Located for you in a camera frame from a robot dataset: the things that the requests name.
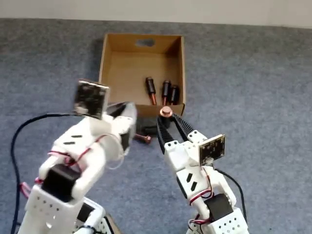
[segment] blue carpet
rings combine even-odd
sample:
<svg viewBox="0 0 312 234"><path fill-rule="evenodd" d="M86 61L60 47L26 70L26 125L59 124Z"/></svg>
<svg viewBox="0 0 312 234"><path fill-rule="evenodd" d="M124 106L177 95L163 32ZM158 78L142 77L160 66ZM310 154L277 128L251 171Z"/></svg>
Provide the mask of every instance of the blue carpet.
<svg viewBox="0 0 312 234"><path fill-rule="evenodd" d="M77 80L97 80L108 32L183 34L184 118L227 136L216 166L241 184L251 234L312 233L312 30L188 23L0 19L0 226L8 233L15 179L14 131L45 112L72 109ZM78 120L47 119L20 135L16 155L32 183L52 142ZM237 188L230 183L237 197ZM134 142L121 168L107 170L88 196L124 234L183 234L187 205L156 139ZM21 198L22 220L25 199Z"/></svg>

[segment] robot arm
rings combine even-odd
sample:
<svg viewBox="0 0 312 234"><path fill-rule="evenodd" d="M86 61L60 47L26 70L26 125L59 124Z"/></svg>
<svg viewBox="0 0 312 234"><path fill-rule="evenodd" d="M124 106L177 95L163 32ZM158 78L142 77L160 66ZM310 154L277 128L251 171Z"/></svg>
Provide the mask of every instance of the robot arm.
<svg viewBox="0 0 312 234"><path fill-rule="evenodd" d="M224 156L225 136L207 139L176 114L169 121L175 123L184 142L172 138L162 117L157 118L158 141L184 197L198 212L190 219L187 234L248 234L234 193L212 165Z"/></svg>
<svg viewBox="0 0 312 234"><path fill-rule="evenodd" d="M71 196L83 198L103 174L106 162L122 160L127 154L135 123L136 109L130 102L109 106L102 120L85 117L54 142L50 157L39 169L39 178L44 181L56 164L76 164L81 176L75 181Z"/></svg>
<svg viewBox="0 0 312 234"><path fill-rule="evenodd" d="M75 111L85 117L54 142L40 166L42 183L31 190L19 234L69 234L75 224L79 234L113 233L104 209L84 196L107 162L122 161L129 152L137 111L131 102L107 107L108 93L108 87L79 82Z"/></svg>

